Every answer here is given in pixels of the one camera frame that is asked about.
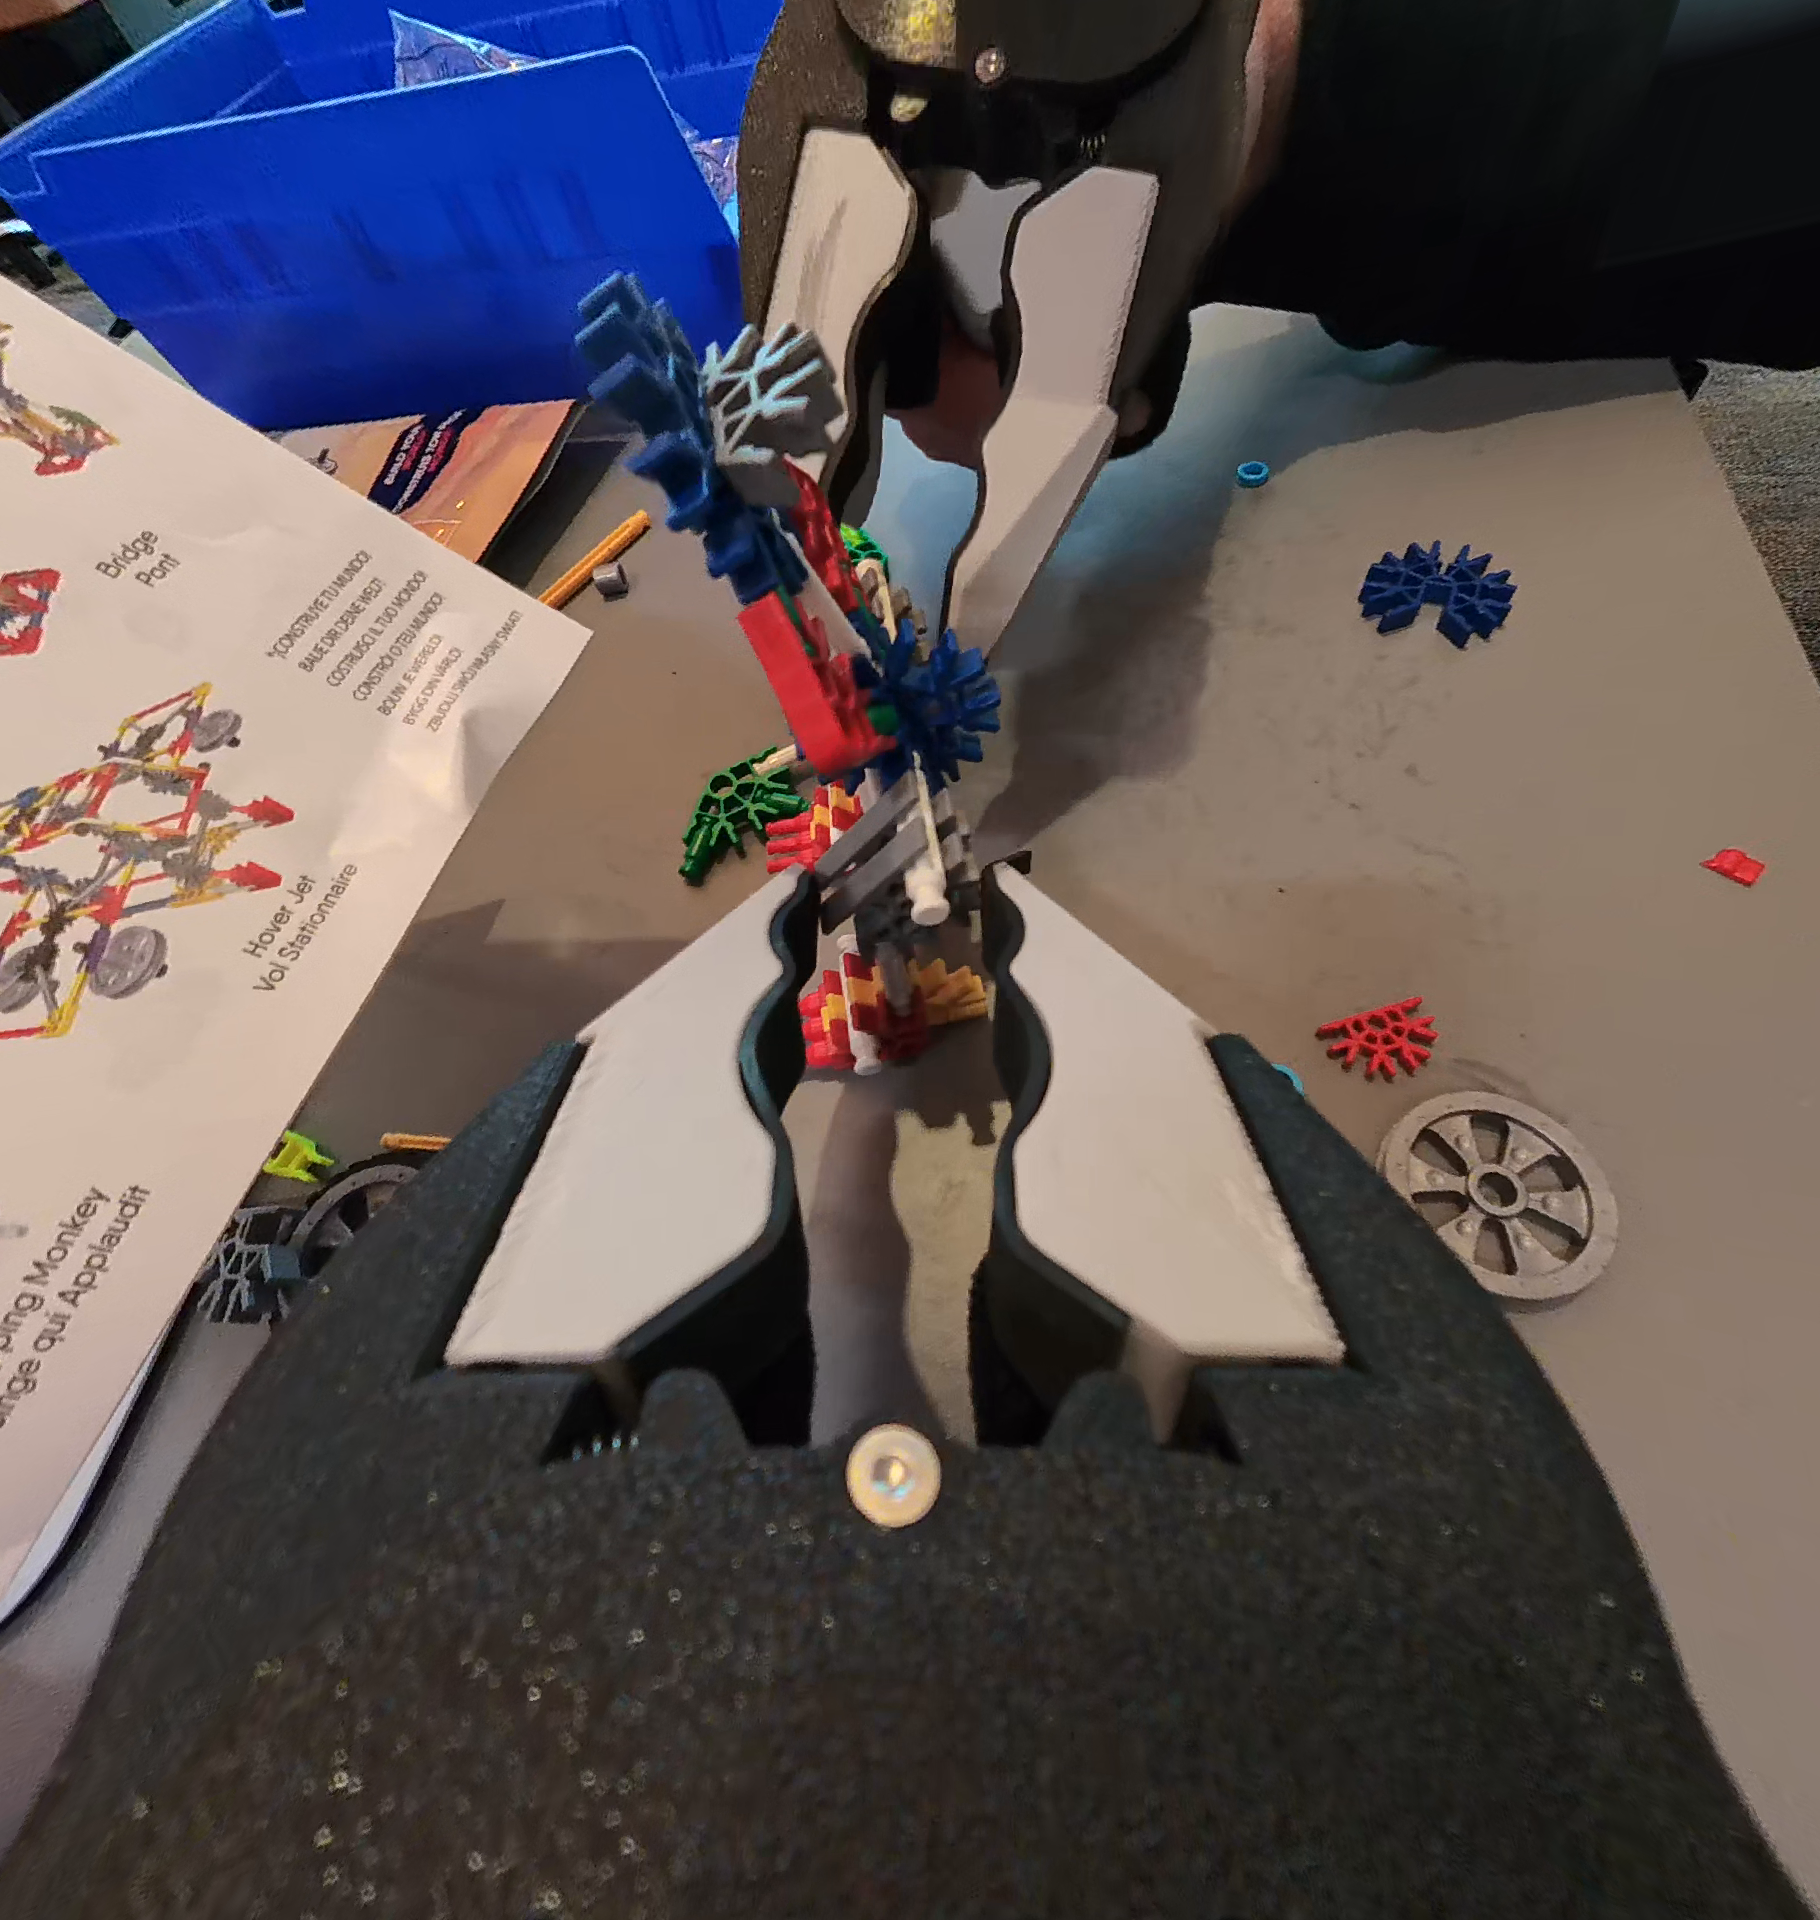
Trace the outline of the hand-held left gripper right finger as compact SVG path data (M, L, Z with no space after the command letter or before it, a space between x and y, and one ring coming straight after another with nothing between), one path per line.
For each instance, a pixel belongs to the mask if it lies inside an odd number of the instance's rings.
M1012 1362L1340 1362L1206 1020L1012 861L985 877L982 950L1012 1101L988 1302Z

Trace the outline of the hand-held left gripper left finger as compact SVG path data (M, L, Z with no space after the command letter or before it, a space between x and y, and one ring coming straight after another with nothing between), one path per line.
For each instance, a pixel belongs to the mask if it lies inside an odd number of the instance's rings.
M749 1251L779 1196L779 1144L755 1119L743 1044L788 973L779 919L806 903L801 886L798 871L770 877L582 1029L445 1344L451 1369L616 1362Z

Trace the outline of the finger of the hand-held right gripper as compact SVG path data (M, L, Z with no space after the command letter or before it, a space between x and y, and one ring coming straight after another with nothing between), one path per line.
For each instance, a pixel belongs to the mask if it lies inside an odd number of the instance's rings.
M1001 263L1013 363L946 578L946 630L992 651L1116 442L1113 381L1158 178L1083 168L1013 215Z
M845 518L867 517L874 502L886 414L883 299L916 233L916 190L867 135L801 135L761 329L798 326L825 356L845 414L830 449L806 469Z

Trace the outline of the multicoloured toy construction model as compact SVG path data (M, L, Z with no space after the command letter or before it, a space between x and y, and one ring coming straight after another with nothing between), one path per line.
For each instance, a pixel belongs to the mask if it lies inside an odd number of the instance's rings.
M949 961L979 909L979 865L955 783L998 728L979 651L927 639L886 555L839 518L801 461L721 469L695 353L636 275L579 308L587 397L637 436L628 469L666 525L701 539L779 703L783 739L704 783L679 877L763 847L766 874L818 883L830 956L798 992L801 1062L867 1077L916 1062L943 1025L988 1014L988 986Z

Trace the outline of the person's right forearm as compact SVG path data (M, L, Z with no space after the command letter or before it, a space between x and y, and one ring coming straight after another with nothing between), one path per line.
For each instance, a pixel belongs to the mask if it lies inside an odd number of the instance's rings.
M1820 370L1820 2L1265 2L1189 303L1347 348Z

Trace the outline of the person's right hand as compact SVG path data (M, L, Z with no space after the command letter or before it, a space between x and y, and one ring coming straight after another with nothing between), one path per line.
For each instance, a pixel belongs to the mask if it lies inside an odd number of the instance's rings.
M995 353L943 320L933 388L921 403L888 403L888 417L931 461L982 469L988 430L1004 406Z

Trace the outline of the red snowflake connector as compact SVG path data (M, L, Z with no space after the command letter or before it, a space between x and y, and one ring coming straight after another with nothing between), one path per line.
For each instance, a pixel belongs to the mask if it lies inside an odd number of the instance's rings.
M1328 1020L1313 1034L1329 1062L1368 1082L1392 1082L1422 1070L1440 1038L1420 997Z

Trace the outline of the grey spoked pulley wheel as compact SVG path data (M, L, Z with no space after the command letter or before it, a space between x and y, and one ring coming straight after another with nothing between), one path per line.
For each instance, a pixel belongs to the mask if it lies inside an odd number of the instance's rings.
M1474 1281L1505 1302L1564 1302L1616 1251L1616 1198L1552 1116L1499 1092L1450 1092L1380 1140L1380 1178Z

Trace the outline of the black spoked toy wheel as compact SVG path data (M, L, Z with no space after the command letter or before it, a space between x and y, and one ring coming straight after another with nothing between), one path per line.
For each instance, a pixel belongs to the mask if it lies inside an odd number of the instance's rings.
M299 1213L288 1251L299 1277L312 1281L321 1266L360 1234L369 1220L388 1207L403 1187L418 1178L428 1152L399 1149L351 1164Z

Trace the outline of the dark grey snowflake connector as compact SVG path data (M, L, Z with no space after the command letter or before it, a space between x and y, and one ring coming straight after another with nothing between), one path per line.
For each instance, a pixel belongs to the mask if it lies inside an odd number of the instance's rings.
M225 1220L194 1281L194 1316L206 1323L278 1323L308 1286L294 1245L303 1210L245 1204Z

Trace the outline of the long yellow rod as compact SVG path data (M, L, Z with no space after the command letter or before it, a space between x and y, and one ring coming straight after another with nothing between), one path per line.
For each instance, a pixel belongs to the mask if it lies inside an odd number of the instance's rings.
M576 596L594 588L594 578L616 566L622 555L643 539L652 530L652 517L646 509L636 509L625 517L616 528L612 528L598 543L587 548L570 569L563 569L548 588L536 593L539 605L545 609L563 609Z

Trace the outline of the clear plastic bag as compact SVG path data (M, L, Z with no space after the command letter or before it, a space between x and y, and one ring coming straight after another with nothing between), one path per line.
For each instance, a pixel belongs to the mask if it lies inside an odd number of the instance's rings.
M506 50L488 38L463 37L437 23L403 14L390 10L390 43L394 43L394 87L410 90L424 83L440 83L457 78L482 78L494 72L522 72L539 66L543 57L527 57ZM740 233L740 202L736 202L736 135L706 138L682 113L670 110L670 119L682 138L682 145L704 172L713 202L725 215L730 235Z

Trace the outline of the blue connector pair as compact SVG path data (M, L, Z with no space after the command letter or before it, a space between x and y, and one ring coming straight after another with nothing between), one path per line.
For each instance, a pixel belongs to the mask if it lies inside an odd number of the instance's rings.
M1491 555L1444 557L1440 543L1406 545L1401 555L1383 551L1358 590L1359 616L1377 625L1377 634L1411 630L1420 612L1435 609L1437 631L1458 651L1470 639L1491 639L1510 616L1514 581L1510 569L1491 569Z

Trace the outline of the blue plastic bin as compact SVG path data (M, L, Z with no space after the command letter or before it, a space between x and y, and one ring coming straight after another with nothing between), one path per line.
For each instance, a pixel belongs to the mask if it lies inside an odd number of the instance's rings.
M390 10L543 62L396 90ZM736 135L774 11L217 2L0 138L0 201L258 430L579 397L609 275L743 326L670 110Z

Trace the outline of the toy instruction sheet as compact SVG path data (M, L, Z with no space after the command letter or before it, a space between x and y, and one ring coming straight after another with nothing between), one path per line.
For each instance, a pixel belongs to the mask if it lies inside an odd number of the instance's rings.
M585 648L0 275L0 1626Z

